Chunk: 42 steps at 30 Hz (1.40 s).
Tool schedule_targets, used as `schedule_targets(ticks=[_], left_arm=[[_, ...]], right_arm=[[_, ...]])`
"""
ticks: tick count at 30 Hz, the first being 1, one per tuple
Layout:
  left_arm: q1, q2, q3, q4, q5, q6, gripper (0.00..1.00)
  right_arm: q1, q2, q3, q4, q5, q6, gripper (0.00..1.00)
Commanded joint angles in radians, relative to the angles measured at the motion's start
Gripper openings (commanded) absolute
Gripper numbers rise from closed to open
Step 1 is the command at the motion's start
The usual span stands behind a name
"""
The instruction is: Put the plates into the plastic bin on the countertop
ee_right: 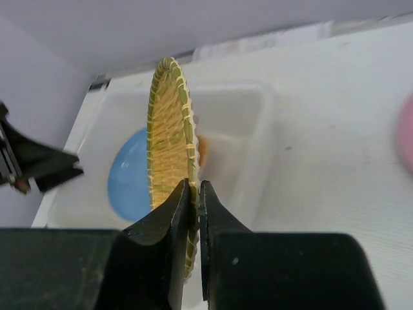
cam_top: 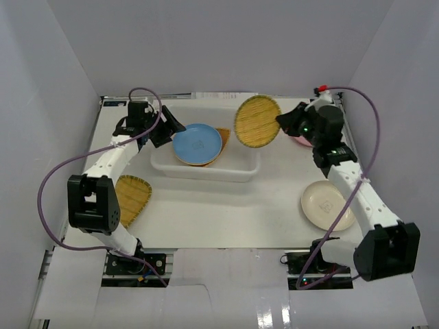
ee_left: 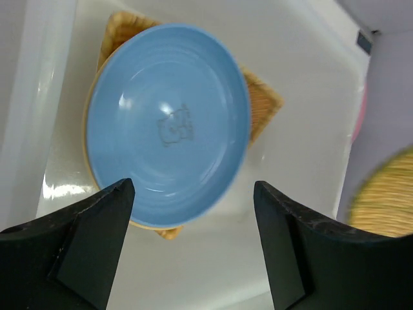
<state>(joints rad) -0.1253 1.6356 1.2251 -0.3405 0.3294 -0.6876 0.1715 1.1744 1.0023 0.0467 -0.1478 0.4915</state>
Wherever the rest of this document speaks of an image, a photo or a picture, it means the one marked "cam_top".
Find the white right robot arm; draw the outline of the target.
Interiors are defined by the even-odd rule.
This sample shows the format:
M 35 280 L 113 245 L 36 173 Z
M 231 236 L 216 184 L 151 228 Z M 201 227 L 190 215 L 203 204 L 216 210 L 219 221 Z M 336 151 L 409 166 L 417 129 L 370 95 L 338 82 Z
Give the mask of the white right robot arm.
M 342 140 L 343 112 L 334 105 L 316 108 L 303 102 L 276 118 L 289 136 L 302 136 L 313 146 L 313 161 L 346 200 L 361 228 L 355 244 L 326 233 L 311 246 L 310 266 L 326 273 L 334 264 L 354 269 L 365 281 L 413 272 L 420 230 L 403 222 L 383 202 Z

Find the pink plastic plate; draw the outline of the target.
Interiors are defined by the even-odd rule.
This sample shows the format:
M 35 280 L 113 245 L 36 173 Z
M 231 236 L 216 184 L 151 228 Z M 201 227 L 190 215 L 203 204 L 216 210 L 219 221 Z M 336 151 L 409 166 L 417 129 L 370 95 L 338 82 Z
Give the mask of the pink plastic plate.
M 312 144 L 302 136 L 293 137 L 293 140 L 304 147 L 310 147 L 310 148 L 313 147 Z

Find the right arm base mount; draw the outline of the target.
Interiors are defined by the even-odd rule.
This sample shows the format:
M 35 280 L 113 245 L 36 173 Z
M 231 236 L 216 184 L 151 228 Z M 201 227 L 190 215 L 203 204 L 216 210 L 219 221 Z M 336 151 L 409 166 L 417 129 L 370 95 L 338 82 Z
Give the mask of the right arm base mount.
M 296 291 L 296 284 L 307 290 L 336 290 L 352 289 L 353 281 L 357 279 L 348 267 L 323 260 L 321 252 L 312 260 L 304 276 L 299 279 L 312 251 L 320 240 L 314 240 L 310 247 L 286 249 L 279 262 L 287 267 L 287 283 L 290 291 Z

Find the triangular orange woven tray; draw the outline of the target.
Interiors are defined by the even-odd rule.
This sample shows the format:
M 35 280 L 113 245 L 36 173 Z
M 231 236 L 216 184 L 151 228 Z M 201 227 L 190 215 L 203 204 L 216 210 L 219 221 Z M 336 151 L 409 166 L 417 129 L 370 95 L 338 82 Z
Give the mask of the triangular orange woven tray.
M 224 150 L 229 142 L 231 131 L 230 131 L 230 129 L 225 128 L 225 127 L 217 127 L 215 129 L 217 130 L 217 132 L 219 133 L 219 135 L 221 136 L 221 139 L 222 139 L 222 147 L 221 147 L 219 154 L 217 155 L 220 157 L 223 154 L 223 152 L 224 152 Z

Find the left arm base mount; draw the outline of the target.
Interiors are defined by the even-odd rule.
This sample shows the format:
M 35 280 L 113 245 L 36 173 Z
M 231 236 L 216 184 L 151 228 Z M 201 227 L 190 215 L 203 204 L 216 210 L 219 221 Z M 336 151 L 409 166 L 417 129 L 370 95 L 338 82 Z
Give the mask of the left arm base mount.
M 139 258 L 150 265 L 107 254 L 101 285 L 113 288 L 165 288 L 171 275 L 168 255 L 143 252 Z

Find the round green-rimmed woven tray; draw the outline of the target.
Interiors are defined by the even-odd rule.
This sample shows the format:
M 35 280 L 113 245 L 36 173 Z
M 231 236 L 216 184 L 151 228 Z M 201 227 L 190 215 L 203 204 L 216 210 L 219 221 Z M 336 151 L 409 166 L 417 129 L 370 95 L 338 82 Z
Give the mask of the round green-rimmed woven tray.
M 265 147 L 279 133 L 276 118 L 280 114 L 280 106 L 273 98 L 266 95 L 248 98 L 235 114 L 234 132 L 238 141 L 250 148 Z

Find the blue plastic plate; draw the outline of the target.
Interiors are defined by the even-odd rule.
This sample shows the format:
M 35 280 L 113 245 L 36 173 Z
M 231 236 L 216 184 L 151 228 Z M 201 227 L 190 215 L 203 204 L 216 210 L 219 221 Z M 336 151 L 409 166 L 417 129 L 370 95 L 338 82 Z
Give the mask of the blue plastic plate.
M 219 154 L 222 139 L 214 127 L 192 123 L 184 132 L 175 134 L 172 147 L 177 157 L 187 162 L 204 163 Z

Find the yellow plastic plate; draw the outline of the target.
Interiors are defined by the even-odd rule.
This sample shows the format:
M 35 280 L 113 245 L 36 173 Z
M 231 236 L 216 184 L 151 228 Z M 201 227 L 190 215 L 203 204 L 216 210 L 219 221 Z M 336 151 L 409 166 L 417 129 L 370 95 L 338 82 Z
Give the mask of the yellow plastic plate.
M 208 162 L 195 163 L 195 162 L 187 162 L 187 161 L 176 156 L 176 159 L 178 159 L 181 163 L 184 163 L 185 165 L 189 165 L 191 167 L 208 167 L 209 165 L 212 165 L 218 158 L 219 158 L 219 156 L 215 157 L 214 159 L 212 159 Z

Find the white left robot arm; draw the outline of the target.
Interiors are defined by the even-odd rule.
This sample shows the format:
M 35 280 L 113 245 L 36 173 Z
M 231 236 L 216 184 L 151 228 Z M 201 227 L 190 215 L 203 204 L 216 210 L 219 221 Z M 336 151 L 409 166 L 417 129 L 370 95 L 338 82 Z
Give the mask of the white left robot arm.
M 140 240 L 121 223 L 115 184 L 147 142 L 158 148 L 185 130 L 167 106 L 155 110 L 148 101 L 129 101 L 128 115 L 116 124 L 103 154 L 82 175 L 68 179 L 69 225 L 94 236 L 111 252 L 121 252 L 121 265 L 129 273 L 140 272 L 145 257 L 137 252 Z

